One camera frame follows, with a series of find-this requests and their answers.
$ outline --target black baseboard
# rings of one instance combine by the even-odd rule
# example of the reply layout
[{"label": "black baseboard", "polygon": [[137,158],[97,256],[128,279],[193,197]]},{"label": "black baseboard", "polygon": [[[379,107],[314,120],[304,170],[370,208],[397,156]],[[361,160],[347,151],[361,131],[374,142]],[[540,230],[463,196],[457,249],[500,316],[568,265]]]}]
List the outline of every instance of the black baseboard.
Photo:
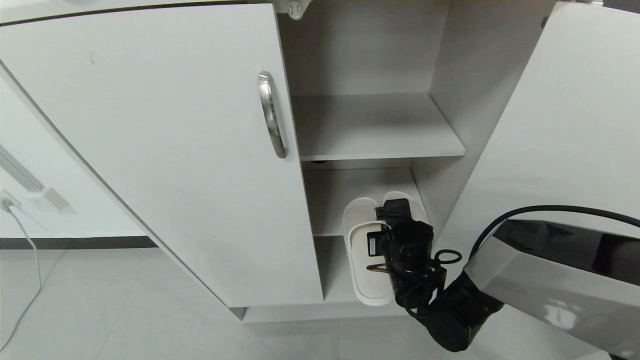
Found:
[{"label": "black baseboard", "polygon": [[[148,236],[109,238],[33,238],[38,250],[138,249],[157,247]],[[0,238],[0,250],[30,250],[24,238]]]}]

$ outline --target white slipper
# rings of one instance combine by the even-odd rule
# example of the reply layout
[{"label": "white slipper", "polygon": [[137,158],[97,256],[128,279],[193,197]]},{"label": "white slipper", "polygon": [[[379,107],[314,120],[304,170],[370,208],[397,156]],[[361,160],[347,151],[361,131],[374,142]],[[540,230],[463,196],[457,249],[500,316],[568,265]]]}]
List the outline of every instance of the white slipper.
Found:
[{"label": "white slipper", "polygon": [[388,192],[385,194],[384,198],[382,198],[382,204],[384,204],[387,200],[394,199],[407,199],[409,200],[409,208],[411,209],[411,217],[416,221],[421,221],[431,225],[429,222],[429,217],[427,217],[427,213],[423,210],[422,206],[416,201],[413,200],[409,195],[403,192]]},{"label": "white slipper", "polygon": [[351,201],[342,216],[353,289],[358,299],[369,306],[382,306],[394,298],[389,275],[367,270],[368,265],[385,262],[384,256],[369,256],[367,233],[380,231],[380,224],[384,224],[376,220],[377,207],[374,199],[361,197]]}]

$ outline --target metal door handle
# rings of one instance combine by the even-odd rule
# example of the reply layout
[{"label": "metal door handle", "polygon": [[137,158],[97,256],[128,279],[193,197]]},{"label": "metal door handle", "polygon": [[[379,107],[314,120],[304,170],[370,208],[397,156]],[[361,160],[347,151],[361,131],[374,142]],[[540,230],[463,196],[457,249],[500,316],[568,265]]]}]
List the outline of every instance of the metal door handle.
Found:
[{"label": "metal door handle", "polygon": [[278,127],[278,118],[276,117],[276,110],[273,106],[273,96],[271,96],[271,74],[268,71],[262,71],[258,74],[258,92],[260,93],[260,102],[262,103],[262,110],[264,111],[264,121],[267,123],[267,130],[269,131],[269,137],[271,137],[271,144],[276,155],[280,159],[287,157],[287,150],[282,143],[282,136],[280,136],[280,128]]}]

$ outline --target power cord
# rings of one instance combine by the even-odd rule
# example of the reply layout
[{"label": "power cord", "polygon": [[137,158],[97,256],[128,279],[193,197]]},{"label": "power cord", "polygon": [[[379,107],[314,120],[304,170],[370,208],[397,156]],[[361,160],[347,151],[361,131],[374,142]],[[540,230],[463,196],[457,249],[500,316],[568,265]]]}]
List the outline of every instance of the power cord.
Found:
[{"label": "power cord", "polygon": [[6,343],[4,343],[2,347],[0,347],[0,352],[2,352],[2,350],[4,350],[4,348],[7,345],[9,345],[9,342],[11,342],[11,340],[13,339],[13,335],[15,335],[15,331],[18,329],[18,325],[20,325],[22,318],[24,318],[24,315],[27,313],[27,310],[29,310],[33,302],[36,300],[36,298],[42,291],[42,276],[40,275],[40,259],[38,258],[38,248],[36,247],[36,244],[33,243],[33,240],[29,237],[29,234],[27,234],[27,231],[24,229],[24,226],[22,226],[20,219],[18,219],[18,217],[15,216],[15,214],[11,211],[11,206],[14,206],[14,204],[11,200],[7,198],[3,198],[2,201],[0,202],[0,209],[4,210],[7,214],[11,215],[13,219],[15,219],[16,223],[18,223],[18,226],[20,227],[20,230],[22,230],[24,237],[27,239],[29,244],[31,244],[31,246],[33,247],[33,251],[36,254],[36,271],[38,272],[38,292],[33,297],[33,299],[31,299],[31,302],[29,303],[29,305],[27,305],[27,307],[24,308],[24,311],[22,312],[22,314],[20,314],[18,321],[15,322],[15,326],[11,331],[11,335],[9,335],[9,339],[6,341]]}]

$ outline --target white cabinet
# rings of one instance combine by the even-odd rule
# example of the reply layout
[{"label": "white cabinet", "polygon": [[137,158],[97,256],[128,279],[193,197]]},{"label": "white cabinet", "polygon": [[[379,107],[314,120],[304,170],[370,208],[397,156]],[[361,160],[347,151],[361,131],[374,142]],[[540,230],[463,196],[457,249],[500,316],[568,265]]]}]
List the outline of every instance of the white cabinet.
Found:
[{"label": "white cabinet", "polygon": [[[401,315],[353,293],[339,236],[356,197],[410,194],[442,234],[436,247],[464,253],[516,206],[636,215],[620,202],[634,170],[622,164],[637,152],[627,119],[640,110],[640,55],[609,38],[640,33],[640,19],[552,9],[314,1],[302,19],[276,20],[271,4],[176,4],[11,24],[0,59],[243,321]],[[263,70],[286,159],[264,123]],[[619,190],[607,187],[616,171]]]},{"label": "white cabinet", "polygon": [[[0,58],[69,144],[228,306],[323,299],[271,4],[7,26]],[[287,157],[260,103],[267,70]]]},{"label": "white cabinet", "polygon": [[[468,254],[493,219],[522,206],[588,206],[640,218],[639,42],[634,13],[556,5],[437,247]],[[604,218],[535,216],[640,236]]]}]

